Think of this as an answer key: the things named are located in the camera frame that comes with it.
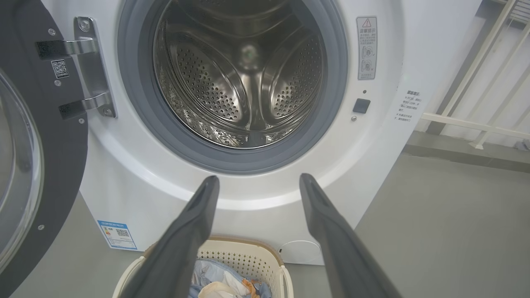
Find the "warning label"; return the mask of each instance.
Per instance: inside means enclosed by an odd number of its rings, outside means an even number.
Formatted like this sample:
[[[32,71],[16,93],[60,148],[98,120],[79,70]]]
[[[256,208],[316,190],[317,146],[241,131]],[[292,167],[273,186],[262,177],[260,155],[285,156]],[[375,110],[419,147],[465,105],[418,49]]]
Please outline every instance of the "warning label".
[[[358,80],[375,79],[377,64],[377,18],[360,16],[357,18],[357,35],[359,37],[359,71]]]
[[[420,92],[408,90],[407,94],[403,98],[403,101],[399,104],[394,120],[401,122],[411,122],[416,119],[418,115],[418,108],[422,103],[420,98]]]

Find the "black latch button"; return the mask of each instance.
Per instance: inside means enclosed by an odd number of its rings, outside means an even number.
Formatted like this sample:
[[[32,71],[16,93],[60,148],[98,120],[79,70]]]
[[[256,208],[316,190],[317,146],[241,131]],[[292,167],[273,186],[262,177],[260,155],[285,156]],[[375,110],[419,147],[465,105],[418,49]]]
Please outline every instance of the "black latch button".
[[[366,114],[366,111],[368,110],[369,105],[370,105],[369,100],[358,98],[357,101],[355,102],[354,112]]]

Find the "door hinge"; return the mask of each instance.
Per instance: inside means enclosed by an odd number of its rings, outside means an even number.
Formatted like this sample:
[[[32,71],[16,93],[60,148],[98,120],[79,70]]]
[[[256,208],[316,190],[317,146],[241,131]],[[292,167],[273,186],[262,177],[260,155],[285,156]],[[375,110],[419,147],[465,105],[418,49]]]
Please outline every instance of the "door hinge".
[[[63,118],[70,118],[82,110],[97,109],[100,115],[116,118],[116,110],[109,89],[98,31],[90,17],[74,18],[75,40],[52,40],[37,42],[41,59],[76,56],[79,76],[86,87],[89,98],[59,107]]]

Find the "beige plastic basket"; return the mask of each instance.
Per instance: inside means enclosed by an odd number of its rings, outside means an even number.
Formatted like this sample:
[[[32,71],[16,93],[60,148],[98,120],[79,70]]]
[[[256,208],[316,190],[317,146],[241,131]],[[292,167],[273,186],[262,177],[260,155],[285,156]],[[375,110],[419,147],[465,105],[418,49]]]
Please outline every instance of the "beige plastic basket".
[[[132,262],[121,275],[113,298],[118,298],[127,281],[148,258],[148,249],[143,256]],[[197,252],[197,259],[210,259],[224,263],[244,277],[265,282],[272,298],[293,298],[293,282],[284,262],[274,249],[265,243],[225,237],[211,237]]]

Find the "qr code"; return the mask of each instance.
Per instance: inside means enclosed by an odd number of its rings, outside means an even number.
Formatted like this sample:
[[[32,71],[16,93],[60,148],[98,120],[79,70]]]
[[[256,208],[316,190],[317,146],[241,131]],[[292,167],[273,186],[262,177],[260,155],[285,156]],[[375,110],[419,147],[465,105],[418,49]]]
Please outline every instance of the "qr code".
[[[127,230],[116,229],[116,232],[118,232],[118,236],[122,236],[122,237],[130,237],[130,236],[129,236],[129,233],[127,232]]]
[[[54,68],[54,73],[56,78],[63,78],[63,77],[69,77],[70,74],[68,73],[68,68],[66,68],[66,63],[64,59],[61,60],[53,60],[51,62],[51,65]]]

